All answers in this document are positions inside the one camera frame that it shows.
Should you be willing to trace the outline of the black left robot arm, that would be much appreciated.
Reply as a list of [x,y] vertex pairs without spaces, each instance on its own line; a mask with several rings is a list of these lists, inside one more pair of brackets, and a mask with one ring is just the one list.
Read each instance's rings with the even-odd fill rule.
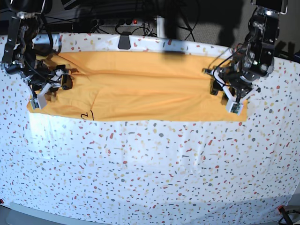
[[274,69],[275,41],[279,36],[279,16],[288,9],[286,0],[253,0],[255,10],[249,19],[244,43],[232,50],[227,58],[204,72],[213,78],[210,94],[220,91],[235,102],[242,101],[254,90],[253,82],[266,78]]

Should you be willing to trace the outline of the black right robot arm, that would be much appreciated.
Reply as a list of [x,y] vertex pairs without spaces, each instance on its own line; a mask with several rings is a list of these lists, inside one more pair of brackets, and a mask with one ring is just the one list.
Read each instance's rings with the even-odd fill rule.
[[[7,0],[8,9],[13,13],[9,21],[7,42],[1,64],[10,75],[19,74],[32,92],[46,89],[55,92],[59,88],[70,90],[73,82],[65,65],[58,65],[54,70],[37,56],[47,57],[53,51],[53,37],[48,29],[45,14],[52,9],[51,0]],[[49,38],[45,52],[34,49],[33,39],[40,26],[44,25]]]

